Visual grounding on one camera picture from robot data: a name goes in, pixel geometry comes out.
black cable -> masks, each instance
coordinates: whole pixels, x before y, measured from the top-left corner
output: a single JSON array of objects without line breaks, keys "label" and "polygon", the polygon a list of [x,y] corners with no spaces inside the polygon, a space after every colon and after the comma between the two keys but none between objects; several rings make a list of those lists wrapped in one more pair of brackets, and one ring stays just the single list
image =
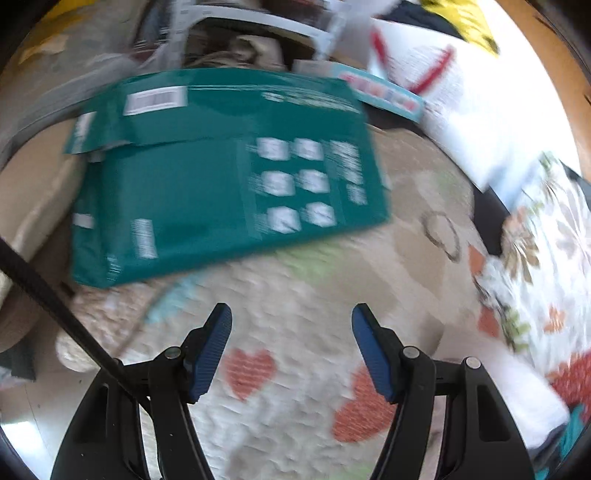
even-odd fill
[{"label": "black cable", "polygon": [[148,414],[151,414],[148,397],[137,392],[124,374],[121,365],[99,345],[47,282],[2,237],[0,237],[0,270],[41,305],[99,367],[108,372]]}]

white icon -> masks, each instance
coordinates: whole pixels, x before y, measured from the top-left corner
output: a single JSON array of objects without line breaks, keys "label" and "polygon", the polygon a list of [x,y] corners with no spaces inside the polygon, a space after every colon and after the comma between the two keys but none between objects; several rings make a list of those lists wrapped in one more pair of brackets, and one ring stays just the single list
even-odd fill
[{"label": "white icon", "polygon": [[315,202],[306,205],[308,221],[314,225],[328,227],[336,225],[334,209],[325,203]]},{"label": "white icon", "polygon": [[350,183],[347,185],[347,194],[349,196],[349,200],[356,205],[367,205],[368,200],[365,196],[365,190],[357,185],[351,185]]},{"label": "white icon", "polygon": [[309,138],[296,138],[295,154],[306,160],[322,160],[322,145]]},{"label": "white icon", "polygon": [[304,190],[312,193],[328,193],[329,178],[326,173],[318,170],[300,170],[300,183]]},{"label": "white icon", "polygon": [[356,185],[363,185],[363,175],[355,170],[345,170],[345,179]]},{"label": "white icon", "polygon": [[301,230],[298,213],[289,207],[273,207],[267,210],[269,228],[279,233],[293,233]]},{"label": "white icon", "polygon": [[264,171],[261,175],[265,192],[276,197],[286,197],[296,193],[294,177],[282,171]]},{"label": "white icon", "polygon": [[290,156],[289,143],[278,138],[257,138],[259,157],[269,160],[287,160]]}]

teal plastic bag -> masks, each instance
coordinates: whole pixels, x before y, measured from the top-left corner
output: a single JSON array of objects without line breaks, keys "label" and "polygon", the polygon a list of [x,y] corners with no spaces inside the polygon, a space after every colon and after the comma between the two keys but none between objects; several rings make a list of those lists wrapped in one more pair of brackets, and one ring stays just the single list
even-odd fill
[{"label": "teal plastic bag", "polygon": [[66,148],[88,169],[73,276],[94,287],[388,219],[365,116],[341,80],[178,70],[113,85]]}]

yellow object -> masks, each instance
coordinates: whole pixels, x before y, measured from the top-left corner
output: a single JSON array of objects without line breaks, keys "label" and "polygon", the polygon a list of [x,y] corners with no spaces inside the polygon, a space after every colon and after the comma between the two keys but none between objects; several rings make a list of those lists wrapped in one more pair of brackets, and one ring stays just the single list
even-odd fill
[{"label": "yellow object", "polygon": [[36,53],[53,55],[64,51],[66,49],[67,41],[68,35],[53,35],[44,40],[41,44],[36,45],[35,47],[27,48],[24,52],[22,52],[21,59],[19,60],[18,64],[26,61],[29,57],[32,57]]},{"label": "yellow object", "polygon": [[70,12],[72,10],[76,10],[77,8],[80,7],[86,7],[87,5],[92,5],[93,3],[95,3],[96,0],[60,0],[60,2],[55,5],[51,10],[49,10],[49,12],[47,13],[47,15],[45,15],[45,17],[43,17],[43,20],[52,20],[55,17],[59,17],[62,14],[65,14],[67,12]]},{"label": "yellow object", "polygon": [[440,15],[451,23],[469,43],[497,56],[498,46],[476,0],[421,0],[425,10]]}]

red stripe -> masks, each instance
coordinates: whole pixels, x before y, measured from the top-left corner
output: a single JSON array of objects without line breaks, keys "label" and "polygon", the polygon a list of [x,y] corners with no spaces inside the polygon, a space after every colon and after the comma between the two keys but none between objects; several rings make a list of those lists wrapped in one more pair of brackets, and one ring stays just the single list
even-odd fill
[{"label": "red stripe", "polygon": [[441,57],[437,63],[427,71],[427,73],[418,81],[418,83],[412,85],[408,90],[412,93],[415,93],[416,95],[421,95],[433,84],[433,82],[435,82],[435,80],[443,75],[443,72],[445,72],[447,66],[453,60],[455,53],[456,49],[451,45],[448,45],[441,54]]}]

